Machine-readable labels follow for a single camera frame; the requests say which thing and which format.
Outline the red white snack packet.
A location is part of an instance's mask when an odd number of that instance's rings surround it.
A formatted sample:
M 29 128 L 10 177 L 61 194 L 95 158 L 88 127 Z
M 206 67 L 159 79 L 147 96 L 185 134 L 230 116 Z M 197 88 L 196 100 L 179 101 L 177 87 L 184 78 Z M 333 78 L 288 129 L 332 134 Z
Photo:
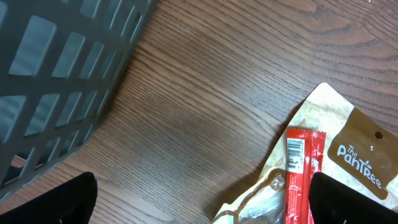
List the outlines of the red white snack packet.
M 321 83 L 289 122 L 257 182 L 222 205 L 214 223 L 284 223 L 289 128 L 325 132 L 320 172 L 397 213 L 397 137 Z

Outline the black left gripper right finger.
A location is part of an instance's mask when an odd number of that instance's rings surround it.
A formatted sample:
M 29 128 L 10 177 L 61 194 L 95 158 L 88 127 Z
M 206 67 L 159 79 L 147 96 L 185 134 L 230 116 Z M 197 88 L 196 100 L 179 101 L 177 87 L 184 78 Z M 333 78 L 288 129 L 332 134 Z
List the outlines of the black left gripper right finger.
M 315 224 L 397 224 L 397 213 L 317 172 L 308 196 Z

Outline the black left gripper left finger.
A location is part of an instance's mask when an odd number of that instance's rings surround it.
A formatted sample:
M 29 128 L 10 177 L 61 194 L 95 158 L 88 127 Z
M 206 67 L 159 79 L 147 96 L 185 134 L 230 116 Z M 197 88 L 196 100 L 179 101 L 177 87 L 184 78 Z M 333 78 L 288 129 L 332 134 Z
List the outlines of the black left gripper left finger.
M 84 172 L 58 187 L 1 215 L 1 224 L 87 224 L 98 196 L 93 173 Z

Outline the red stick snack packet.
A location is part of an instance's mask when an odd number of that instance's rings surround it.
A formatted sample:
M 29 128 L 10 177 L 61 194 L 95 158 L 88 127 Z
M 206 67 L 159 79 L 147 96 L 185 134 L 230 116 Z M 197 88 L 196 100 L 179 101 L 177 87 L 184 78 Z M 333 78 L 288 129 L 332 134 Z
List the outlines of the red stick snack packet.
M 313 224 L 308 199 L 313 175 L 322 170 L 326 133 L 287 130 L 285 224 Z

